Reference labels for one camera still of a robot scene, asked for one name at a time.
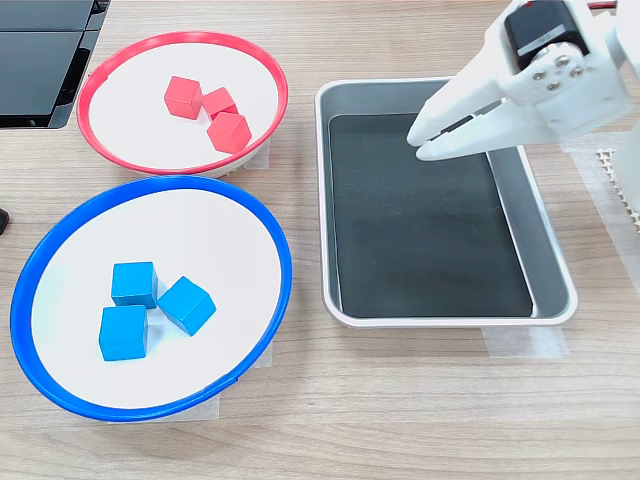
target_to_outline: silver tray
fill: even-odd
[[[577,294],[522,147],[490,152],[486,154],[486,159],[517,262],[526,282],[530,314],[358,316],[344,311],[338,268],[330,122],[340,116],[415,114],[446,81],[446,78],[339,81],[325,85],[316,95],[322,294],[325,306],[337,320],[358,328],[561,324],[575,313]]]

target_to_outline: black tray bottom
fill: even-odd
[[[484,154],[420,162],[404,115],[329,124],[342,309],[356,318],[530,317]]]

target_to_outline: wood grain surface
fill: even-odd
[[[295,263],[291,305],[273,367],[226,390],[219,420],[111,425],[60,409],[13,354],[13,288],[58,220],[137,176],[96,154],[75,117],[62,130],[0,131],[0,206],[13,219],[0,237],[0,478],[640,479],[640,303],[557,146],[527,152],[580,295],[565,328],[569,356],[491,359],[480,330],[348,330],[322,305],[315,92],[338,79],[454,74],[504,5],[114,2],[91,69],[132,42],[184,29],[240,35],[280,61],[291,98],[271,168],[227,178],[282,224]]]

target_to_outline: cable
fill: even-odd
[[[589,8],[591,10],[605,10],[608,8],[616,8],[618,2],[591,2]]]

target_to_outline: blue bowl rim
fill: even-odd
[[[105,407],[87,402],[59,385],[49,375],[36,351],[31,331],[31,313],[42,274],[60,246],[96,216],[135,198],[179,189],[204,190],[223,195],[243,205],[267,228],[278,251],[282,271],[280,295],[271,322],[253,350],[235,368],[199,392],[164,405],[135,409]],[[16,358],[27,378],[44,396],[62,408],[110,422],[151,420],[193,407],[234,384],[262,355],[275,336],[286,312],[292,286],[293,262],[287,239],[276,218],[258,199],[238,187],[212,178],[188,175],[150,177],[120,185],[88,200],[58,222],[40,241],[22,269],[13,293],[11,340]]]

